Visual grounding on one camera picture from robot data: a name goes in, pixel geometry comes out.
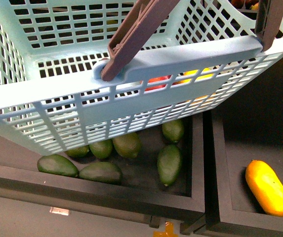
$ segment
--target green avocado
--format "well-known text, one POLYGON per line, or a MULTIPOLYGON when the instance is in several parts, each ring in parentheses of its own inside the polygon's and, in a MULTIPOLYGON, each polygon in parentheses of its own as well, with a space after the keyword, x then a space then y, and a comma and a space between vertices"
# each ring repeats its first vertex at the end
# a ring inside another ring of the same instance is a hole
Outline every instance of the green avocado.
POLYGON ((157 168, 160 181, 171 186, 177 179, 182 166, 182 156, 176 145, 162 148, 158 155, 157 168))
POLYGON ((100 142, 95 142, 90 144, 90 150, 93 155, 95 155, 99 159, 106 159, 109 157, 113 150, 112 140, 104 140, 100 142))
POLYGON ((178 143, 184 135, 184 124, 181 119, 162 124, 164 137, 171 143, 178 143))
POLYGON ((67 154, 72 158, 82 158, 85 157, 89 151, 90 151, 89 145, 86 145, 65 151, 65 154, 67 154))
POLYGON ((37 168, 40 172, 68 177, 77 177, 79 174, 78 168, 71 161, 58 154, 41 157, 37 168))
POLYGON ((122 180, 122 172, 113 163, 96 162, 84 167, 80 171, 79 177, 86 180, 119 185, 122 180))
POLYGON ((142 144, 136 132, 113 138, 114 148, 124 158, 135 159, 141 150, 142 144))

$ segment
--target yellow fruit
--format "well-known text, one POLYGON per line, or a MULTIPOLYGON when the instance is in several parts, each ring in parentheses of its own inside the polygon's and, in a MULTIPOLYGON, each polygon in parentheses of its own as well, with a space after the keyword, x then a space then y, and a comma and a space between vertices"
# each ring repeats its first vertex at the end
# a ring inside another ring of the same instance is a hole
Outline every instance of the yellow fruit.
MULTIPOLYGON (((185 72, 185 73, 184 73, 184 76, 194 75, 194 74, 197 73, 197 71, 198 71, 198 70, 192 70, 192 71, 185 72)), ((208 72, 208 71, 210 71, 209 68, 205 68, 205 69, 203 70, 203 72, 208 72)), ((212 74, 200 76, 200 77, 198 77, 196 80, 202 80, 202 79, 204 79, 204 78, 209 78, 209 77, 211 77, 211 76, 212 76, 212 74)), ((189 82, 190 80, 191 80, 191 79, 181 80, 181 81, 177 81, 177 82, 175 82, 175 83, 173 83, 173 84, 187 83, 187 82, 189 82)))
POLYGON ((253 5, 252 7, 251 7, 251 10, 252 11, 257 11, 259 9, 259 3, 256 3, 255 5, 253 5))
POLYGON ((264 161, 253 160, 246 168, 245 179, 263 210, 283 216, 283 184, 264 161))
POLYGON ((195 99, 195 102, 197 102, 198 100, 202 100, 202 99, 205 99, 207 97, 207 95, 203 95, 203 96, 200 96, 200 97, 197 97, 196 99, 195 99))
POLYGON ((109 21, 107 21, 106 22, 106 27, 108 27, 108 28, 106 29, 106 31, 107 32, 114 32, 114 31, 116 31, 118 29, 118 27, 111 27, 112 25, 116 25, 116 24, 118 24, 118 20, 109 20, 109 21))

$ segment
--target yellow mango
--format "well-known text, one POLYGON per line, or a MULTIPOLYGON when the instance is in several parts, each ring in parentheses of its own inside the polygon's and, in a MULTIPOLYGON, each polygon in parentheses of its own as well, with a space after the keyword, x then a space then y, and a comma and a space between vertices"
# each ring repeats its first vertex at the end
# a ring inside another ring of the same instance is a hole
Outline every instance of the yellow mango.
POLYGON ((283 216, 283 184, 264 161, 253 160, 247 166, 245 179, 263 210, 273 216, 283 216))

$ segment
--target fruit in basket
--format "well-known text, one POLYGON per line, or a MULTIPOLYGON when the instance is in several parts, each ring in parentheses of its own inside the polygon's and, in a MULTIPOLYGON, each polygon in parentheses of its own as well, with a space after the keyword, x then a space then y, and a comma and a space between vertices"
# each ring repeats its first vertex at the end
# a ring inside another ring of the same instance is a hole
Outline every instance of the fruit in basket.
POLYGON ((109 157, 113 150, 113 143, 111 139, 94 142, 89 145, 90 150, 99 159, 106 159, 109 157))
POLYGON ((72 158, 82 158, 86 156, 86 154, 90 151, 89 145, 87 146, 82 146, 78 148, 74 148, 68 151, 65 151, 65 153, 72 157, 72 158))
MULTIPOLYGON (((152 79, 149 80, 148 83, 153 83, 153 82, 157 82, 157 81, 161 81, 161 80, 167 80, 167 79, 169 79, 170 77, 171 77, 171 76, 163 76, 163 77, 158 77, 158 78, 152 78, 152 79)), ((160 88, 164 88, 165 86, 166 86, 166 84, 163 84, 163 85, 155 85, 155 86, 146 88, 145 91, 160 89, 160 88)))
MULTIPOLYGON (((197 71, 198 71, 198 70, 192 70, 192 71, 185 72, 185 73, 184 73, 184 76, 194 75, 194 74, 197 73, 197 71)), ((210 71, 209 68, 204 68, 204 69, 203 69, 203 72, 208 72, 208 71, 210 71)), ((204 76, 200 76, 200 77, 196 78, 196 81, 202 80, 202 79, 205 79, 205 78, 209 78, 209 77, 211 77, 211 76, 212 76, 212 74, 207 74, 207 75, 204 75, 204 76)), ((185 80, 181 80, 181 81, 176 81, 176 82, 173 83, 173 85, 182 84, 182 83, 187 83, 187 82, 189 82, 190 80, 191 80, 191 79, 185 79, 185 80)))
POLYGON ((241 9, 244 4, 244 0, 231 0, 232 6, 234 6, 236 9, 241 9))
POLYGON ((96 162, 84 167, 79 177, 86 180, 102 182, 107 184, 121 184, 121 169, 110 162, 96 162))
POLYGON ((247 166, 245 179, 263 210, 273 216, 283 216, 283 184, 264 161, 253 160, 247 166))
POLYGON ((141 150, 141 141, 135 132, 113 138, 113 144, 117 153, 124 158, 134 159, 141 150))
MULTIPOLYGON (((118 20, 109 20, 106 22, 107 27, 118 24, 118 20)), ((117 27, 107 28, 107 32, 114 32, 117 30, 117 27)))
POLYGON ((37 168, 40 172, 68 177, 77 177, 79 173, 71 161, 58 154, 41 157, 37 162, 37 168))
POLYGON ((184 124, 181 119, 165 122, 162 124, 164 137, 172 143, 178 143, 184 135, 184 124))
POLYGON ((255 5, 251 6, 252 11, 257 11, 259 9, 259 3, 256 3, 255 5))
POLYGON ((177 179, 182 167, 182 156, 176 145, 162 148, 158 155, 157 168, 160 181, 171 186, 177 179))
POLYGON ((245 0, 245 8, 251 9, 252 6, 256 5, 257 3, 259 3, 259 0, 245 0))

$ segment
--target red fruit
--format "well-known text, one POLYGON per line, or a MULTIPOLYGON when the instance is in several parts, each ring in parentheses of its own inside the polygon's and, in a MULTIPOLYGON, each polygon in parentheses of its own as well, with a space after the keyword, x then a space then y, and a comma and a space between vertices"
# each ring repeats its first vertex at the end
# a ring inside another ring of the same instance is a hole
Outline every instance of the red fruit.
MULTIPOLYGON (((160 81, 160 80, 167 80, 167 79, 169 79, 170 77, 171 77, 171 76, 163 76, 163 77, 158 77, 158 78, 152 78, 152 79, 149 80, 148 83, 152 83, 152 82, 156 82, 156 81, 160 81)), ((166 84, 163 84, 163 85, 155 85, 155 86, 146 88, 145 91, 160 89, 160 88, 164 88, 165 86, 166 86, 166 84)))
POLYGON ((234 6, 236 9, 240 9, 243 7, 244 0, 231 0, 232 6, 234 6))

